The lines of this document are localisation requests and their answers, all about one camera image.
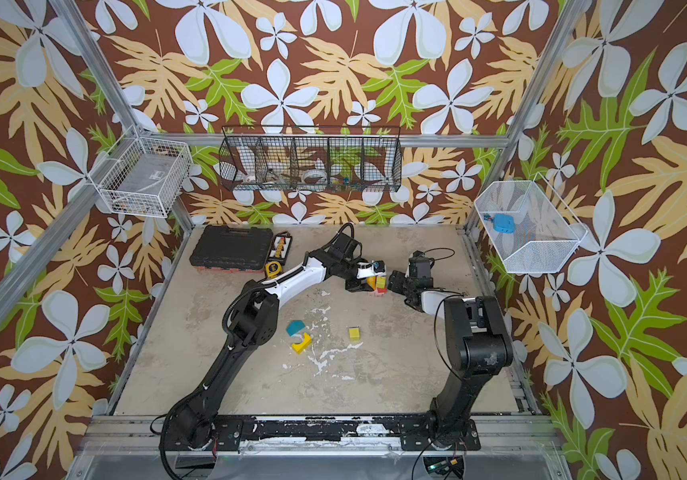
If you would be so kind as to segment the yellow cube block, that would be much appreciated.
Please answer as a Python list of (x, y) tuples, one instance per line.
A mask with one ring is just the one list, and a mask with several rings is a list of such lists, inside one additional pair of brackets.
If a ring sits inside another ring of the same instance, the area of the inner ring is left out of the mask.
[(349, 328), (349, 339), (351, 341), (357, 341), (361, 339), (361, 329), (357, 327)]

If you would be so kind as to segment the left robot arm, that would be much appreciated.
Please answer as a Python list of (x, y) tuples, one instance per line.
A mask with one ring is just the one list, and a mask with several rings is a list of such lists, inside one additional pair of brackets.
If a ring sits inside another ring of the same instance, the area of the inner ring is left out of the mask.
[(212, 424), (229, 388), (250, 356), (274, 337), (281, 308), (332, 276), (347, 282), (361, 280), (361, 259), (355, 256), (359, 248), (355, 227), (349, 222), (325, 245), (306, 253), (296, 267), (274, 279), (245, 284), (223, 316), (226, 341), (217, 359), (198, 387), (171, 407), (164, 418), (161, 454), (175, 447), (198, 451), (210, 445)]

